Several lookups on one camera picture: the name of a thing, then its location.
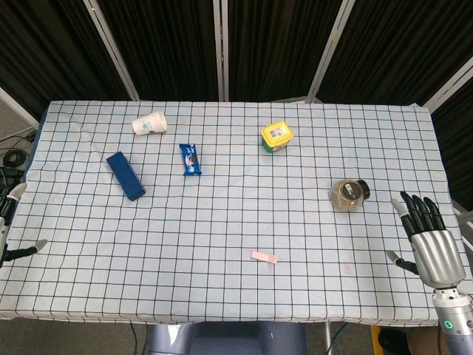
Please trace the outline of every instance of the black curtain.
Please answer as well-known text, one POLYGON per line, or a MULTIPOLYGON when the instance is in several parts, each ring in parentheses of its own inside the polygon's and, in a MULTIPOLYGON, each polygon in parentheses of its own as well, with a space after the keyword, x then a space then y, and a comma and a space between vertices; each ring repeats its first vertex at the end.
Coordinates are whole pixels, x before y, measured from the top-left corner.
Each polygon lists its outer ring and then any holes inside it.
POLYGON ((230 100, 306 96, 340 3, 230 0, 230 100))
POLYGON ((100 0, 141 99, 218 101, 212 0, 100 0))
POLYGON ((473 1, 358 0, 317 98, 425 104, 473 56, 473 1))
POLYGON ((452 197, 473 211, 473 79, 432 114, 452 197))
POLYGON ((51 100, 126 100, 82 1, 0 2, 0 86, 35 118, 51 100))

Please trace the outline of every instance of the blue box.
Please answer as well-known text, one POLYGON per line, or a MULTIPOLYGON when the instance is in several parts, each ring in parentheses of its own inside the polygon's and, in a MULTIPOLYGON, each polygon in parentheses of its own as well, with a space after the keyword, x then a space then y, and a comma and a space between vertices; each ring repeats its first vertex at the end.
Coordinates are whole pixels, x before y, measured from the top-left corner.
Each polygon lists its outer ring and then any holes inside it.
POLYGON ((146 193, 143 184, 138 179, 138 176, 136 176, 136 172, 122 152, 116 152, 111 157, 108 157, 106 161, 109 163, 110 168, 112 168, 128 199, 134 201, 146 193))

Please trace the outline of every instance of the blue rectangular package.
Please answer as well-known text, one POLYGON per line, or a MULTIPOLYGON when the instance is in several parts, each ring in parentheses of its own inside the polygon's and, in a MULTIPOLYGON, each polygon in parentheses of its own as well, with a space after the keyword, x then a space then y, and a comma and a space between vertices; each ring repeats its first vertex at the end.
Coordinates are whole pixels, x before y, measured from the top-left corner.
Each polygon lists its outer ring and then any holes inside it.
POLYGON ((186 168, 184 175, 202 174, 195 144, 179 144, 179 146, 183 151, 184 167, 186 168))
POLYGON ((143 184, 138 179, 138 176, 136 176, 136 172, 122 152, 116 152, 111 157, 108 157, 106 161, 109 163, 110 168, 112 168, 128 199, 134 201, 146 193, 143 184))

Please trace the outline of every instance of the black grid line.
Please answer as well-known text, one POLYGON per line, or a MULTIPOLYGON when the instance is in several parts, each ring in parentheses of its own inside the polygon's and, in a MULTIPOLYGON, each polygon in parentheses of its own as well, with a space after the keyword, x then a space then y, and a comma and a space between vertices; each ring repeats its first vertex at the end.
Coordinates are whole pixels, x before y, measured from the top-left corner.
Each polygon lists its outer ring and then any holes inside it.
POLYGON ((0 317, 98 322, 346 320, 436 323, 430 291, 388 263, 412 259, 390 207, 400 190, 439 203, 471 271, 424 108, 401 106, 56 101, 9 235, 44 253, 0 270, 0 317), (134 118, 161 109, 162 135, 134 118), (268 154, 260 129, 294 138, 268 154), (197 143, 203 174, 183 177, 178 143, 197 143), (106 164, 129 157, 147 193, 128 201, 106 164), (333 211, 330 188, 363 178, 372 197, 333 211), (274 253, 274 266, 250 258, 274 253))

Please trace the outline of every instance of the blue snack wrapper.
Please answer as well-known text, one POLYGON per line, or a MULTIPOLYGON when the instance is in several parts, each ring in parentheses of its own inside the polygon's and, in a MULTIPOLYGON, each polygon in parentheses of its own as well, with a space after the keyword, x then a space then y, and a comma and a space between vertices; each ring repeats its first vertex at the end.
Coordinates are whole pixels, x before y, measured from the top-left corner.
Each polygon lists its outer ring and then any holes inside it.
POLYGON ((179 147, 183 151, 184 175, 200 175, 199 160, 197 159, 197 150, 195 149, 195 144, 179 144, 179 147))

